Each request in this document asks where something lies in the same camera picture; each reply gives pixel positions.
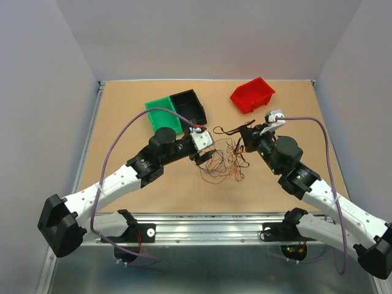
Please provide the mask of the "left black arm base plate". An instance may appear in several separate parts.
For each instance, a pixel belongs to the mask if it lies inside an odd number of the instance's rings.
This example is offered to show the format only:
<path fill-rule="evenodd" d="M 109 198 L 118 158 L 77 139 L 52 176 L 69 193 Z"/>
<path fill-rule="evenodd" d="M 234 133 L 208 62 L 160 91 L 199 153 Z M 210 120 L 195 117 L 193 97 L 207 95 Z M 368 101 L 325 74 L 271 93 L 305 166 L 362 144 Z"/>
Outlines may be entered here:
<path fill-rule="evenodd" d="M 128 227 L 122 235 L 109 235 L 114 243 L 154 243 L 156 238 L 156 225 L 154 223 L 138 223 Z"/>

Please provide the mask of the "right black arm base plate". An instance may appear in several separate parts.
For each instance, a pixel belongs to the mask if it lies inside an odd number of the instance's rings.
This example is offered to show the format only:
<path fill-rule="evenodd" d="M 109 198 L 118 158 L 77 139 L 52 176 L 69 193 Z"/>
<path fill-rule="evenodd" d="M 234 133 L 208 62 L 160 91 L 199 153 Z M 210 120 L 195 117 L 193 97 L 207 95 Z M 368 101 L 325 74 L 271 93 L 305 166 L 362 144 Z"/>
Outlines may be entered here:
<path fill-rule="evenodd" d="M 296 242 L 303 239 L 294 225 L 283 222 L 264 223 L 259 238 L 265 242 Z"/>

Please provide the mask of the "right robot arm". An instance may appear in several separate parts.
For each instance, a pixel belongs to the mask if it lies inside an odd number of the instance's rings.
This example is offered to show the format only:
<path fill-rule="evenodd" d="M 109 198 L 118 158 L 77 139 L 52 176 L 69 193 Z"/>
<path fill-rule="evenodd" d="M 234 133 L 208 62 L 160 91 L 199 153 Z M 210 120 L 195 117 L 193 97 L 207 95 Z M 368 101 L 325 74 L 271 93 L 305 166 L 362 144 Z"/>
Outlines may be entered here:
<path fill-rule="evenodd" d="M 285 237 L 303 236 L 328 244 L 357 259 L 360 266 L 379 279 L 391 274 L 391 224 L 334 193 L 315 171 L 301 162 L 303 150 L 295 139 L 276 136 L 272 124 L 241 126 L 239 132 L 248 152 L 257 152 L 279 185 L 288 194 L 314 206 L 335 223 L 318 220 L 294 209 L 282 223 Z"/>

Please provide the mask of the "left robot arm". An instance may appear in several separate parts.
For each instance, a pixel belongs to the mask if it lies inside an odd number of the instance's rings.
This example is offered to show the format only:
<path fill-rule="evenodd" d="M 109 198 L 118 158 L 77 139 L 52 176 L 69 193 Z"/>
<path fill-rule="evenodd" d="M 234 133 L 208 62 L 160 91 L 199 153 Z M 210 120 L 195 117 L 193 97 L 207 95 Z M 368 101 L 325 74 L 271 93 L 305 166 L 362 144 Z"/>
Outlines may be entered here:
<path fill-rule="evenodd" d="M 127 211 L 113 213 L 97 223 L 95 213 L 118 198 L 151 184 L 163 175 L 164 166 L 189 158 L 200 165 L 211 158 L 213 137 L 204 127 L 189 128 L 181 137 L 162 127 L 148 144 L 117 171 L 77 193 L 54 194 L 43 204 L 37 228 L 57 257 L 74 252 L 92 235 L 130 241 L 136 235 L 136 220 Z"/>

